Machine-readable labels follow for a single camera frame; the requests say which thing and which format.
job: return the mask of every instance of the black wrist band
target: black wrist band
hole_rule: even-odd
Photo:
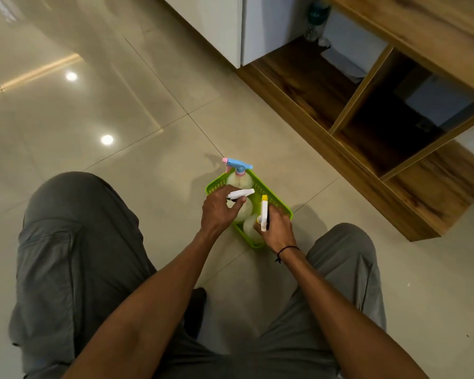
[[[283,250],[287,249],[287,248],[296,248],[297,250],[300,251],[300,249],[297,247],[297,246],[286,246],[286,247],[283,247],[281,250],[279,250],[279,252],[277,253],[277,256],[278,258],[275,260],[276,262],[279,262],[281,263],[281,257],[279,256],[279,254],[281,254],[283,252]]]

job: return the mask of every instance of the white spray nozzle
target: white spray nozzle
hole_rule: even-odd
[[[255,192],[254,189],[236,190],[236,191],[232,191],[231,193],[229,193],[226,198],[228,200],[236,200],[237,198],[240,198],[240,197],[250,196],[254,192]]]
[[[260,211],[260,216],[256,219],[260,224],[262,231],[267,231],[267,222],[268,222],[268,197],[266,195],[262,196],[262,208]]]

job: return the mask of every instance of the tiled floor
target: tiled floor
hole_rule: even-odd
[[[474,206],[444,238],[407,242],[158,0],[0,0],[0,377],[20,376],[6,327],[31,193],[63,171],[105,178],[161,268],[195,234],[222,155],[295,210],[305,250],[339,222],[367,231],[392,337],[432,378],[474,378]],[[221,352],[264,331],[295,287],[232,229],[199,285],[201,341]]]

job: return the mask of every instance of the gray pants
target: gray pants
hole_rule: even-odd
[[[307,258],[386,329],[376,252],[365,232],[339,224]],[[9,324],[27,377],[61,377],[103,321],[155,272],[138,218],[106,182],[70,172],[44,183],[31,197],[19,234],[17,304]],[[239,354],[216,354],[179,327],[155,377],[323,378],[338,372],[297,289],[269,329]]]

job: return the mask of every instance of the basket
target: basket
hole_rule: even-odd
[[[228,173],[221,174],[218,178],[216,178],[214,181],[209,183],[206,187],[207,195],[215,191],[220,186],[226,185],[226,179],[234,171],[235,169],[231,169]],[[286,206],[284,203],[282,203],[281,200],[278,197],[276,197],[274,193],[262,181],[260,181],[260,179],[251,170],[246,170],[246,173],[248,173],[253,179],[253,189],[255,190],[255,192],[248,197],[248,199],[250,199],[251,202],[253,203],[252,214],[260,213],[262,195],[267,195],[269,204],[276,205],[277,207],[281,208],[285,213],[287,213],[290,219],[293,218],[293,212],[290,210],[290,208]],[[264,246],[264,244],[255,245],[253,242],[251,242],[249,237],[245,235],[243,232],[242,223],[239,223],[239,224],[232,223],[232,225],[237,229],[239,234],[244,237],[246,242],[252,248],[262,248]]]

